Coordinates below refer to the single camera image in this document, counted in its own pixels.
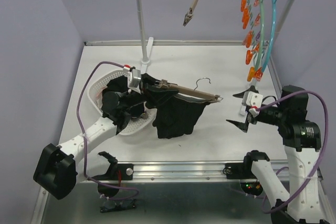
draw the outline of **gray wall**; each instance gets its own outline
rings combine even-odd
[[[270,1],[266,0],[270,22]],[[281,10],[286,0],[278,0]],[[139,39],[135,0],[63,0],[84,41]],[[183,27],[192,0],[142,0],[145,31],[155,39],[243,39],[240,0],[200,0]]]
[[[57,143],[82,51],[61,0],[0,0],[0,223],[30,223],[41,149]]]
[[[276,41],[274,60],[281,83],[318,92],[329,110],[329,142],[320,166],[328,197],[336,211],[336,57],[335,0],[296,0]],[[308,118],[324,131],[323,110],[310,98]]]

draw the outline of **white table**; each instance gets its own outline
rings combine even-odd
[[[241,161],[246,153],[252,150],[266,152],[275,163],[285,164],[287,158],[276,127],[258,123],[251,125],[246,134],[225,121],[245,121],[245,118],[238,114],[241,100],[232,97],[234,93],[247,88],[246,77],[250,66],[245,65],[245,55],[246,48],[243,46],[154,46],[151,53],[152,62],[148,67],[151,76],[190,88],[196,87],[197,79],[209,77],[212,84],[202,80],[198,83],[199,90],[219,94],[224,98],[223,101],[205,108],[191,135],[170,140],[158,139],[156,128],[150,124],[138,134],[118,135],[105,141],[91,152],[91,157],[106,151],[120,162],[150,164],[151,168],[142,167],[138,170],[151,171],[148,176],[154,176],[154,170],[167,170],[158,168],[157,165],[160,164],[169,164],[169,171],[200,171],[203,170],[200,164],[208,165],[205,170],[217,170],[217,176],[213,176],[217,177],[216,181],[221,181],[223,177],[220,173],[224,168],[223,163]],[[60,143],[81,133],[76,118],[76,105],[79,93],[93,68],[101,61],[114,61],[138,68],[140,58],[139,46],[84,47]],[[117,67],[101,66],[92,81],[114,69]],[[263,95],[275,95],[268,69],[258,84],[258,89]],[[99,118],[86,93],[81,103],[80,115],[86,128]],[[172,168],[172,164],[177,164],[179,168]],[[195,166],[192,169],[190,166],[181,168],[183,164]]]

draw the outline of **black garment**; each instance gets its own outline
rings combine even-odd
[[[120,92],[120,93],[124,93],[128,91],[127,77],[120,76],[120,77],[110,80],[109,83],[107,84],[107,88],[105,88],[102,92],[103,97],[109,91]],[[138,118],[144,112],[145,112],[145,107],[143,103],[136,105],[130,109],[130,114],[132,115],[133,118]]]
[[[204,100],[175,95],[163,105],[158,106],[153,126],[157,128],[158,138],[172,138],[191,134],[205,106]]]

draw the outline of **gray floor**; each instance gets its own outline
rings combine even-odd
[[[137,208],[122,212],[100,213],[104,200],[100,199],[95,184],[77,185],[63,200],[49,197],[42,223],[45,224],[213,224],[269,223],[264,215],[261,199],[253,199],[220,184],[142,184]],[[239,188],[238,183],[231,188]]]

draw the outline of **plastic basket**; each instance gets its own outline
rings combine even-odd
[[[94,106],[94,108],[97,110],[97,112],[100,115],[102,115],[102,111],[101,111],[101,99],[102,99],[101,92],[102,90],[107,86],[110,80],[115,79],[120,76],[125,76],[125,72],[123,72],[122,70],[116,70],[116,71],[110,72],[104,75],[103,77],[101,77],[100,79],[98,79],[97,81],[95,81],[88,88],[87,90],[88,98],[91,104]],[[119,134],[120,135],[132,135],[138,132],[139,130],[141,130],[142,128],[144,128],[145,126],[147,126],[148,124],[150,124],[156,117],[156,109],[149,110],[145,107],[145,112],[148,118],[146,119],[140,118],[140,119],[137,119],[136,121],[131,120],[129,124],[127,125],[127,127],[124,130],[122,130]]]

